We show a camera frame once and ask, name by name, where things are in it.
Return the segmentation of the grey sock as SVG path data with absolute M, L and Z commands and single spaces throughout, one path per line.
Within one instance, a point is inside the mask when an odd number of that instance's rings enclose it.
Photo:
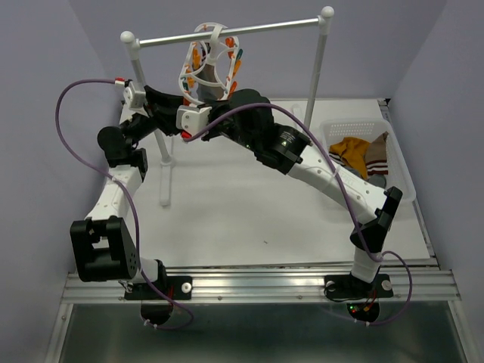
M 198 85 L 197 87 L 198 100 L 202 103 L 208 101 L 217 101 L 224 96 L 224 90 L 220 87 L 209 87 L 206 85 Z
M 368 178 L 368 182 L 373 186 L 386 189 L 387 181 L 385 175 L 373 174 Z

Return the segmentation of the white round clip hanger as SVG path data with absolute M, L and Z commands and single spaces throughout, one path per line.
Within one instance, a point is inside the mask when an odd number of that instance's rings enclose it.
M 235 92 L 235 77 L 241 66 L 243 49 L 236 36 L 224 36 L 226 26 L 202 23 L 197 33 L 212 32 L 209 39 L 193 41 L 188 48 L 178 77 L 183 105 L 197 106 L 210 101 L 225 101 Z

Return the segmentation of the beige striped sock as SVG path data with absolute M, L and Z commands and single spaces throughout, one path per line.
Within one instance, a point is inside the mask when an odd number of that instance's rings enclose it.
M 198 73 L 198 77 L 203 81 L 207 81 L 210 85 L 206 87 L 211 92 L 222 92 L 223 88 L 219 85 L 216 78 L 215 66 L 212 64 L 205 64 L 203 69 Z

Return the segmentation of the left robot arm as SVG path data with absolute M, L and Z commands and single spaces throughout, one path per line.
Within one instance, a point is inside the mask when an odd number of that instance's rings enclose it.
M 88 215 L 72 223 L 70 237 L 82 281 L 129 281 L 159 298 L 168 289 L 165 266 L 158 259 L 141 258 L 140 234 L 129 232 L 125 218 L 135 213 L 133 197 L 148 171 L 146 150 L 138 143 L 155 131 L 177 135 L 176 113 L 184 100 L 150 86 L 123 85 L 123 107 L 131 113 L 118 125 L 98 132 L 97 142 L 108 164 L 102 172 L 105 183 Z

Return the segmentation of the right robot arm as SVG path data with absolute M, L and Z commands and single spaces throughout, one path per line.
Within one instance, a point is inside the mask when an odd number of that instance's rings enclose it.
M 274 114 L 283 109 L 253 89 L 195 109 L 203 141 L 227 138 L 249 150 L 263 166 L 313 187 L 348 211 L 353 224 L 349 239 L 354 246 L 348 286 L 357 295 L 372 290 L 402 191 L 373 185 L 335 163 L 306 127 L 276 122 Z

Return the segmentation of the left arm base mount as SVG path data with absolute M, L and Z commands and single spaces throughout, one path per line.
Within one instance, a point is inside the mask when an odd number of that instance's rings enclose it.
M 168 276 L 164 282 L 152 282 L 165 296 L 176 301 L 191 299 L 193 278 L 188 275 Z M 127 301 L 161 300 L 162 297 L 146 282 L 130 284 L 124 293 Z

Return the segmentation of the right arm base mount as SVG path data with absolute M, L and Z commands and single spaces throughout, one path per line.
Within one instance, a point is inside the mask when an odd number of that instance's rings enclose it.
M 394 297 L 387 274 L 378 274 L 371 283 L 361 281 L 351 274 L 326 275 L 323 294 L 332 301 L 356 301 L 373 296 L 384 299 Z

